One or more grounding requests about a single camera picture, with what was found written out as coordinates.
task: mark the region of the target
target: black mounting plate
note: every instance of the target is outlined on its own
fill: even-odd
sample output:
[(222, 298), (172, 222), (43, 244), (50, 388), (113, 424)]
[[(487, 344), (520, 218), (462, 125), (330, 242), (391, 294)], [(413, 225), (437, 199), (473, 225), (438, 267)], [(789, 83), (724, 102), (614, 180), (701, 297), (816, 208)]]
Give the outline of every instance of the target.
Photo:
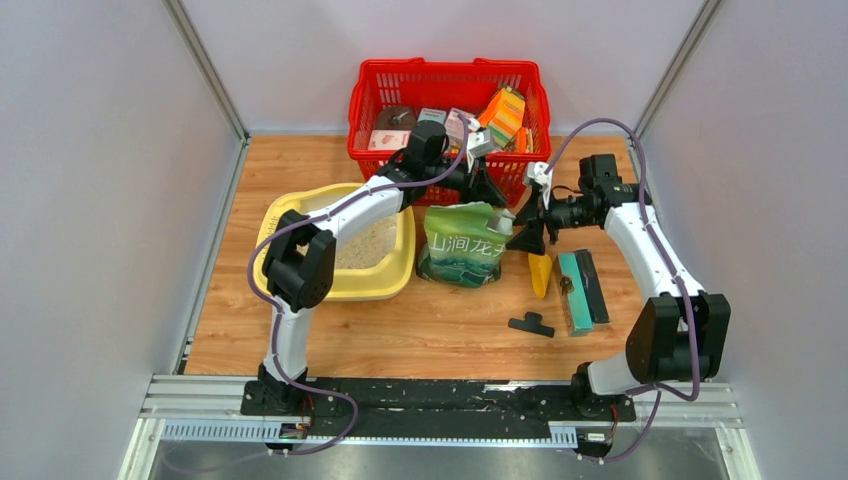
[[(471, 439), (549, 438), (550, 421), (612, 422), (615, 405), (620, 422), (633, 422), (636, 413), (624, 395), (603, 397), (583, 409), (574, 408), (570, 384), (532, 384), (509, 381), (406, 380), (319, 377), (306, 384), (344, 392), (359, 405), (359, 420), (350, 437), (421, 437)], [(253, 416), (303, 416), (309, 410), (283, 409), (256, 403), (259, 381), (248, 382), (241, 413)], [(313, 395), (315, 424), (311, 435), (336, 435), (349, 422), (349, 403)]]

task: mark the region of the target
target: red plastic basket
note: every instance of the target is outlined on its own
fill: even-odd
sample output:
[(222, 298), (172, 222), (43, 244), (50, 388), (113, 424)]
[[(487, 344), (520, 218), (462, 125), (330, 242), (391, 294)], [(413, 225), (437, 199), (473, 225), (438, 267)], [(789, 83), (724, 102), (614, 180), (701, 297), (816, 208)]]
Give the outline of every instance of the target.
[[(489, 173), (506, 195), (509, 206), (515, 206), (524, 193), (522, 177), (527, 163), (547, 161), (551, 155), (548, 97), (539, 78), (539, 67), (533, 62), (482, 58), (471, 63), (433, 63), (423, 58), (362, 62), (348, 112), (348, 155), (359, 163), (362, 175), (368, 179), (393, 153), (367, 150), (374, 122), (384, 108), (406, 105), (417, 115), (425, 107), (445, 111), (456, 107), (477, 114), (505, 85), (524, 95), (524, 126), (531, 129), (535, 151), (493, 153), (486, 160)], [(417, 205), (451, 205), (458, 200), (457, 192), (430, 187)]]

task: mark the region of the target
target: wooden floor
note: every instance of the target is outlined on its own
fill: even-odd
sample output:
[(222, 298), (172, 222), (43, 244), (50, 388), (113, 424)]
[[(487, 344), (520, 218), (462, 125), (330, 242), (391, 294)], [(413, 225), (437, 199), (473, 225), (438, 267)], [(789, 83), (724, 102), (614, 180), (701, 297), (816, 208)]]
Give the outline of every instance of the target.
[[(554, 148), (561, 139), (554, 139)], [(624, 140), (578, 137), (557, 164), (557, 184), (576, 186), (577, 160), (614, 153), (625, 181), (635, 181)], [(263, 215), (280, 195), (362, 181), (344, 137), (254, 137), (230, 213), (185, 373), (255, 375), (268, 348), (270, 307), (253, 296), (245, 269)], [(420, 222), (423, 208), (415, 208)], [(566, 334), (554, 289), (533, 294), (526, 254), (506, 252), (503, 277), (478, 290), (430, 283), (414, 274), (389, 300), (322, 303), (307, 350), (316, 376), (570, 379), (586, 361), (622, 350), (641, 311), (636, 282), (615, 244), (598, 228), (562, 231), (548, 253), (592, 249), (612, 328), (583, 338)], [(557, 329), (553, 339), (507, 328), (536, 311)]]

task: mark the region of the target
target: gray wall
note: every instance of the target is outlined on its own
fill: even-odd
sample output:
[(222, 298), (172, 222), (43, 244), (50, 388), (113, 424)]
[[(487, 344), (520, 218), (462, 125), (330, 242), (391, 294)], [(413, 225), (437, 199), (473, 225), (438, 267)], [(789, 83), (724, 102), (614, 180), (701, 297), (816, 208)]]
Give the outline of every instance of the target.
[(665, 231), (730, 299), (721, 374), (768, 479), (848, 469), (846, 18), (725, 1), (646, 145)]
[(555, 131), (599, 115), (635, 123), (702, 3), (185, 1), (253, 132), (347, 132), (359, 64), (407, 57), (533, 60)]
[(160, 2), (72, 3), (0, 2), (2, 478), (117, 475), (237, 155)]

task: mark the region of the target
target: yellow litter box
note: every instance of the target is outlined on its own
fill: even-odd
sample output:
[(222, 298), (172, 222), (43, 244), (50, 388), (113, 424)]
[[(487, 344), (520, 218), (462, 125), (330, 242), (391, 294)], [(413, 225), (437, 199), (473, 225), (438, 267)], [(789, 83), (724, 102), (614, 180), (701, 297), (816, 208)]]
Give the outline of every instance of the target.
[[(338, 201), (361, 187), (361, 183), (337, 183), (308, 192), (289, 193), (276, 199), (265, 212), (256, 245), (277, 229), (280, 217), (295, 209), (302, 214), (318, 210)], [(266, 247), (259, 253), (253, 269), (253, 279), (259, 288), (268, 293), (268, 279), (262, 273)], [(376, 266), (356, 270), (336, 269), (333, 287), (327, 294), (330, 301), (365, 301), (391, 298), (406, 286), (412, 275), (415, 261), (415, 217), (407, 208), (397, 214), (397, 239), (392, 249)]]

